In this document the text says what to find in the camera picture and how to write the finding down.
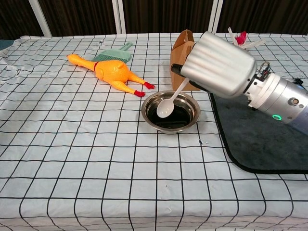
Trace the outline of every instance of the yellow rubber chicken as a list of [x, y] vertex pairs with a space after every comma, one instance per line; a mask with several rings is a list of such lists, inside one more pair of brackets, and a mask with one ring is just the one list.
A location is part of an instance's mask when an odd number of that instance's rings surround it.
[[78, 66], [83, 66], [87, 69], [94, 71], [96, 77], [109, 83], [112, 87], [118, 90], [122, 90], [139, 97], [145, 96], [145, 92], [137, 91], [126, 86], [128, 80], [141, 83], [148, 89], [154, 89], [155, 86], [139, 78], [134, 73], [130, 72], [126, 64], [120, 60], [109, 60], [92, 62], [81, 58], [76, 54], [70, 54], [67, 56], [68, 60]]

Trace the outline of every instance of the dark liquid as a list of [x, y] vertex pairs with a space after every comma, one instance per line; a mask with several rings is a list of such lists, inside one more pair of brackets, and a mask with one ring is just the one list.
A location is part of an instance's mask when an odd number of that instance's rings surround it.
[[191, 121], [189, 113], [182, 107], [174, 105], [174, 110], [167, 118], [160, 118], [156, 108], [149, 112], [148, 118], [152, 123], [161, 128], [181, 128], [188, 125]]

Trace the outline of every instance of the black mat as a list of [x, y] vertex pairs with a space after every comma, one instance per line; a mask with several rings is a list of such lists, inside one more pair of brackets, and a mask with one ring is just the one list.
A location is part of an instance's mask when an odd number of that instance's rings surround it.
[[308, 173], [308, 136], [247, 105], [211, 94], [230, 159], [255, 173]]

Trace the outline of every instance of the red feather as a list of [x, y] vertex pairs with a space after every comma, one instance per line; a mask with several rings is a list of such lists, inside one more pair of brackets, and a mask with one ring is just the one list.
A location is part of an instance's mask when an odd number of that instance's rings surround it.
[[235, 37], [239, 45], [243, 45], [246, 41], [246, 31], [242, 32], [239, 37]]

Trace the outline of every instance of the dustpan handle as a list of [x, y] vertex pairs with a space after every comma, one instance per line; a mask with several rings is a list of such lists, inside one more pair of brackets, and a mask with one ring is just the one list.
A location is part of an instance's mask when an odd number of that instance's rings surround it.
[[131, 42], [125, 43], [123, 47], [121, 47], [119, 50], [120, 51], [127, 51], [133, 44]]

